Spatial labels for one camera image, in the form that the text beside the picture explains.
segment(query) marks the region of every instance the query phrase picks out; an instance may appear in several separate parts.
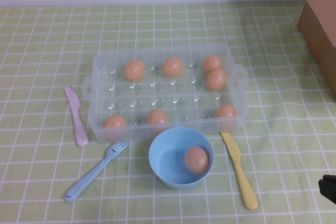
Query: yellow plastic knife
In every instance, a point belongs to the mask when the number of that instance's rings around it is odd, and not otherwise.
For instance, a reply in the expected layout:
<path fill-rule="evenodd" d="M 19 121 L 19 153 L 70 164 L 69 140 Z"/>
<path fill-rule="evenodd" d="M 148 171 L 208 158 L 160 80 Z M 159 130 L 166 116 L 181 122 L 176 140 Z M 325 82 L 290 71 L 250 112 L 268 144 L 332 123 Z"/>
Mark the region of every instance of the yellow plastic knife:
<path fill-rule="evenodd" d="M 248 209 L 254 210 L 258 207 L 258 200 L 240 164 L 240 157 L 242 156 L 241 155 L 242 153 L 236 141 L 232 138 L 232 136 L 229 133 L 221 132 L 221 136 L 230 153 L 233 166 L 236 170 L 241 195 L 243 196 L 245 205 Z"/>

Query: egg carton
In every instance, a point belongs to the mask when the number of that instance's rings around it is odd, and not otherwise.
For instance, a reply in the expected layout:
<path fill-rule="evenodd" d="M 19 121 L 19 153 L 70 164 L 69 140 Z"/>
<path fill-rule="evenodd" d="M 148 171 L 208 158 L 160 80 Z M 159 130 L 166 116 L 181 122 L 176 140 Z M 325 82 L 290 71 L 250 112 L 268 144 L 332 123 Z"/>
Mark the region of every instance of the egg carton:
<path fill-rule="evenodd" d="M 218 91 L 206 87 L 203 60 L 218 55 L 227 73 L 226 85 Z M 181 75 L 168 78 L 162 67 L 166 59 L 179 57 L 184 69 Z M 123 76 L 125 65 L 142 60 L 144 75 L 136 81 Z M 88 122 L 101 142 L 144 141 L 153 139 L 157 129 L 189 127 L 203 134 L 227 132 L 242 126 L 248 112 L 244 97 L 248 73 L 235 65 L 225 44 L 203 44 L 101 52 L 93 60 L 92 76 L 81 85 L 83 98 L 90 102 Z M 236 107 L 237 116 L 215 118 L 224 104 Z M 170 122 L 147 124 L 150 110 L 163 110 Z M 122 115 L 127 125 L 122 128 L 102 128 L 109 116 Z"/>

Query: blue plastic fork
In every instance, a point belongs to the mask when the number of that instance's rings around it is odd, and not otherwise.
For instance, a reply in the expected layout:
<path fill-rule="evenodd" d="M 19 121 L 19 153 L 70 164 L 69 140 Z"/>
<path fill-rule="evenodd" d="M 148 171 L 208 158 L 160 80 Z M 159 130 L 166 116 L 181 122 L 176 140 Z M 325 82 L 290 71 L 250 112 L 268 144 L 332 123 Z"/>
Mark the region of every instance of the blue plastic fork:
<path fill-rule="evenodd" d="M 66 201 L 75 200 L 84 189 L 93 181 L 95 177 L 105 168 L 105 166 L 115 159 L 127 146 L 130 144 L 128 142 L 117 142 L 111 145 L 107 151 L 105 158 L 87 175 L 81 178 L 77 183 L 75 183 L 66 193 L 64 199 Z"/>

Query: green checkered tablecloth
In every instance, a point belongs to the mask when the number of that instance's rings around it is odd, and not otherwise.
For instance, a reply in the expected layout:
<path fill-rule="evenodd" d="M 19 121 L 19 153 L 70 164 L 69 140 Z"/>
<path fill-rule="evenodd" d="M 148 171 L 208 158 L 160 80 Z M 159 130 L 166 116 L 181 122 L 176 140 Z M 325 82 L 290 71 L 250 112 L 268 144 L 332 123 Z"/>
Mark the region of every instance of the green checkered tablecloth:
<path fill-rule="evenodd" d="M 335 223 L 319 193 L 336 174 L 336 104 L 297 28 L 304 3 L 0 8 L 0 222 Z M 105 154 L 75 144 L 64 86 L 98 50 L 225 42 L 249 72 L 249 114 L 232 135 L 259 200 L 247 210 L 219 134 L 215 164 L 188 191 L 163 186 L 149 143 L 132 143 L 75 201 L 65 191 Z M 82 100 L 87 124 L 89 103 Z"/>

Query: brown egg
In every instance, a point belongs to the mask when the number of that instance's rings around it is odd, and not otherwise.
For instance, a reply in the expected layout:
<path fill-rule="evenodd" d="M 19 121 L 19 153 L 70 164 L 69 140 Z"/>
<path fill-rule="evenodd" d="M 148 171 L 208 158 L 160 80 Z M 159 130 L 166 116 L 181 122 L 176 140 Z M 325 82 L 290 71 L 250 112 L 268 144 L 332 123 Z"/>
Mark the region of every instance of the brown egg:
<path fill-rule="evenodd" d="M 124 76 L 131 81 L 138 80 L 142 77 L 145 66 L 141 60 L 132 60 L 124 68 Z"/>
<path fill-rule="evenodd" d="M 153 109 L 151 110 L 148 115 L 147 115 L 147 123 L 152 124 L 152 123 L 169 123 L 169 119 L 162 110 L 159 109 Z M 151 127 L 151 132 L 153 136 L 157 136 L 160 133 L 164 132 L 167 130 L 166 127 Z"/>
<path fill-rule="evenodd" d="M 222 68 L 222 60 L 217 55 L 209 55 L 203 61 L 203 68 L 206 72 L 211 72 Z"/>
<path fill-rule="evenodd" d="M 113 131 L 104 131 L 104 136 L 106 141 L 118 141 L 123 136 L 123 127 L 126 126 L 126 120 L 121 115 L 113 115 L 107 118 L 102 127 L 103 128 L 114 128 Z"/>
<path fill-rule="evenodd" d="M 147 115 L 147 123 L 168 123 L 169 119 L 162 110 L 153 109 Z"/>
<path fill-rule="evenodd" d="M 194 173 L 205 173 L 209 168 L 209 159 L 200 147 L 191 147 L 184 156 L 185 164 Z"/>
<path fill-rule="evenodd" d="M 102 127 L 113 128 L 113 127 L 124 127 L 126 125 L 126 120 L 121 115 L 112 115 L 105 120 Z"/>
<path fill-rule="evenodd" d="M 221 106 L 215 115 L 216 118 L 227 118 L 230 116 L 237 116 L 237 110 L 232 104 Z"/>
<path fill-rule="evenodd" d="M 183 70 L 183 62 L 178 57 L 172 57 L 163 64 L 163 73 L 165 76 L 174 77 L 181 74 Z"/>
<path fill-rule="evenodd" d="M 226 104 L 221 106 L 217 112 L 216 118 L 231 118 L 233 116 L 237 116 L 237 110 L 232 104 Z M 221 120 L 218 122 L 219 130 L 221 132 L 231 131 L 236 125 L 236 118 L 232 118 L 229 120 Z"/>
<path fill-rule="evenodd" d="M 226 84 L 226 72 L 223 69 L 211 71 L 206 77 L 206 86 L 210 90 L 220 90 Z"/>

